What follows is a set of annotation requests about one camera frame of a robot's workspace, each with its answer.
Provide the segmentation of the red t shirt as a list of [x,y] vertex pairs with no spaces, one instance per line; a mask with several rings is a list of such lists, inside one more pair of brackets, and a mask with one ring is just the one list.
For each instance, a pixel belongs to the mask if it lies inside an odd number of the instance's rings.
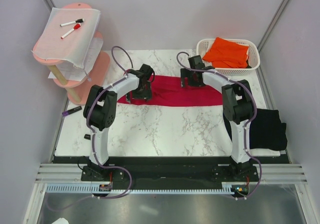
[[150,84],[152,97],[150,100],[134,99],[130,104],[141,106],[164,106],[164,107],[210,107],[223,104],[222,94],[210,86],[181,87],[181,79],[175,76],[155,75],[147,76]]

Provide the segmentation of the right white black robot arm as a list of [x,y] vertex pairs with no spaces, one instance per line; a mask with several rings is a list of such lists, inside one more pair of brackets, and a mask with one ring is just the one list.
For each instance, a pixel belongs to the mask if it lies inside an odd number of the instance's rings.
[[188,57],[189,67],[183,65],[177,54],[180,69],[181,87],[209,86],[222,94],[223,116],[231,128],[231,159],[235,165],[229,168],[229,175],[235,181],[247,175],[246,164],[252,158],[250,154],[250,125],[257,116],[257,105],[248,81],[235,81],[217,71],[212,66],[205,66],[200,55]]

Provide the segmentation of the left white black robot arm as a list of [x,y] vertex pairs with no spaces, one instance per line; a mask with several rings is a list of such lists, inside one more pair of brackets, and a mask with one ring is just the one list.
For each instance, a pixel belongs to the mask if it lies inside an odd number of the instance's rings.
[[109,167],[104,164],[109,159],[108,134],[116,118],[118,100],[122,97],[128,103],[133,100],[151,100],[151,83],[154,79],[154,70],[149,65],[143,64],[139,70],[129,69],[121,79],[109,86],[91,87],[83,116],[90,130],[89,159],[95,164],[92,175],[99,181],[106,180],[110,175]]

